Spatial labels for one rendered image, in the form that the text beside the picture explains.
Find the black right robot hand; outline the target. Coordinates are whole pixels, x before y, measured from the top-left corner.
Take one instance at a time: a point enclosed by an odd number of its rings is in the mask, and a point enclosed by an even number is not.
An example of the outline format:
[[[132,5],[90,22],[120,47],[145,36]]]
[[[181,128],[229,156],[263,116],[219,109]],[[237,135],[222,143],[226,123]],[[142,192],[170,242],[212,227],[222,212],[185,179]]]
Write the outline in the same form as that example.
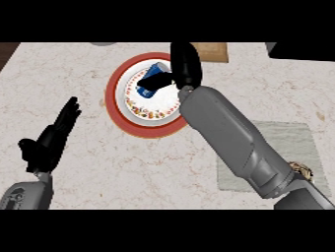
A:
[[[170,43],[170,80],[176,88],[201,85],[203,69],[195,47],[188,42]]]

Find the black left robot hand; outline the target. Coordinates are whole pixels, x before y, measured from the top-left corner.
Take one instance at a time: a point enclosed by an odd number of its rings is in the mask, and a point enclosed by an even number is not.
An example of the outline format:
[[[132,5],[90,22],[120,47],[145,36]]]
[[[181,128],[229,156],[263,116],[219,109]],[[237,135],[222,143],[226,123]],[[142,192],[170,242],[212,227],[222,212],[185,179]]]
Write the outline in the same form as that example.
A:
[[[53,123],[43,129],[38,139],[22,139],[18,142],[22,160],[28,163],[27,172],[55,170],[80,113],[77,97],[72,96],[61,108]]]

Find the blue can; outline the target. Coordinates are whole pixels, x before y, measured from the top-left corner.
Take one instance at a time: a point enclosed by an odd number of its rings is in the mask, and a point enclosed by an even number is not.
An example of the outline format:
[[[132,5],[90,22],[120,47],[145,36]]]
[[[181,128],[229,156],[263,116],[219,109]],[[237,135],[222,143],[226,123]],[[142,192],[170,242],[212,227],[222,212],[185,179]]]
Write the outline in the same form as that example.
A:
[[[161,62],[154,63],[141,80],[136,82],[136,92],[144,98],[151,98],[155,92],[172,84],[170,73]]]

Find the red-rimmed white floral plate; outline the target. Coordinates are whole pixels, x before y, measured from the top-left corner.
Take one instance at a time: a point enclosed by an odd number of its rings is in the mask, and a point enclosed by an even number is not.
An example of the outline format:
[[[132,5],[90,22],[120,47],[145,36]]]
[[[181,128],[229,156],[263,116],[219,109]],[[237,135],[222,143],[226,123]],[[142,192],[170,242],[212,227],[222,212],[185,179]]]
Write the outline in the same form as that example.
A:
[[[144,139],[166,137],[186,126],[175,84],[149,98],[136,91],[136,83],[152,65],[169,72],[170,54],[148,52],[129,58],[114,71],[104,90],[104,105],[112,122],[126,133]]]

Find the pale grey placemat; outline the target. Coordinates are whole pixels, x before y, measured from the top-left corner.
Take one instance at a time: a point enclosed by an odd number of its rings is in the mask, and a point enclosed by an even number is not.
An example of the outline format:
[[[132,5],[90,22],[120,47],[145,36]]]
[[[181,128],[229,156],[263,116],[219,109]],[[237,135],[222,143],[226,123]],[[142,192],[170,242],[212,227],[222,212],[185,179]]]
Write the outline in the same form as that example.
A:
[[[311,182],[326,197],[332,197],[312,135],[303,123],[253,121],[268,144],[286,161],[311,169]],[[231,173],[221,158],[216,159],[216,185],[221,191],[253,192],[249,183]]]

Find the tan wooden board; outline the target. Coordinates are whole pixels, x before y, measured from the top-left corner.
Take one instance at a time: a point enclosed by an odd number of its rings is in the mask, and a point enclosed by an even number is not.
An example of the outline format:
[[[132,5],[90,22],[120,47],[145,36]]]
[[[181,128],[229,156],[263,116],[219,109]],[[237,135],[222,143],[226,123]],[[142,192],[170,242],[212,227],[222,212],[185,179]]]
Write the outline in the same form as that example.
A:
[[[225,42],[194,42],[192,46],[198,51],[201,61],[221,63],[228,62]]]

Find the black appliance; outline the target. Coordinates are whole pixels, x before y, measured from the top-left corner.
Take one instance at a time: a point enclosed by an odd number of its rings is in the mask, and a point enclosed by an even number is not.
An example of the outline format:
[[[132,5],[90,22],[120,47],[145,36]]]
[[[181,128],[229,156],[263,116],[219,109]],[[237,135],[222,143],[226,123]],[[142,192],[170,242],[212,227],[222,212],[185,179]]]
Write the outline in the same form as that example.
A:
[[[274,59],[335,62],[335,42],[266,42]]]

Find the small brown patterned object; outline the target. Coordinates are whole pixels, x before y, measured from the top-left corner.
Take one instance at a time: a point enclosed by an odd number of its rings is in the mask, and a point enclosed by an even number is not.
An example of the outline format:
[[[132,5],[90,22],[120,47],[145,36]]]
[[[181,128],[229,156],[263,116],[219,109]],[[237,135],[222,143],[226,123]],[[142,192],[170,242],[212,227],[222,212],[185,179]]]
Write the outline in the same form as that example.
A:
[[[312,171],[311,171],[311,169],[302,163],[299,163],[296,161],[290,161],[289,165],[290,165],[293,171],[296,173],[299,173],[308,181],[312,181]]]

